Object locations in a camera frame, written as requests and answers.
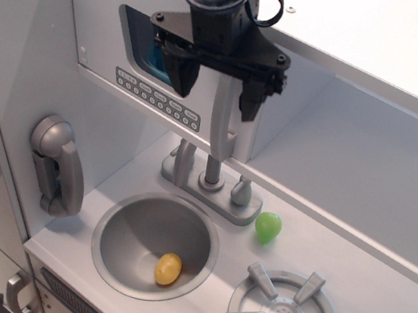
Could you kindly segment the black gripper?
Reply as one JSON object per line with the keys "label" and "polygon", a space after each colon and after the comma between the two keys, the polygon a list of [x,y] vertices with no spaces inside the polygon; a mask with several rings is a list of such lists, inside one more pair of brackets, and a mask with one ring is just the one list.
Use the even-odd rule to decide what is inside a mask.
{"label": "black gripper", "polygon": [[245,8],[207,13],[192,6],[189,12],[151,15],[155,42],[171,86],[187,97],[209,67],[242,80],[241,121],[253,122],[268,94],[281,94],[291,59],[253,24]]}

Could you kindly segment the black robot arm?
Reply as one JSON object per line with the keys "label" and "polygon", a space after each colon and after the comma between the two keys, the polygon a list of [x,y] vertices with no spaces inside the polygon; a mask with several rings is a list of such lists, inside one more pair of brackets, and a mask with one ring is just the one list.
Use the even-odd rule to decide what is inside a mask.
{"label": "black robot arm", "polygon": [[189,13],[156,13],[154,41],[161,50],[173,89],[187,97],[200,67],[242,82],[241,120],[251,122],[267,97],[281,94],[286,84],[288,55],[262,33],[283,16],[259,19],[259,0],[186,0]]}

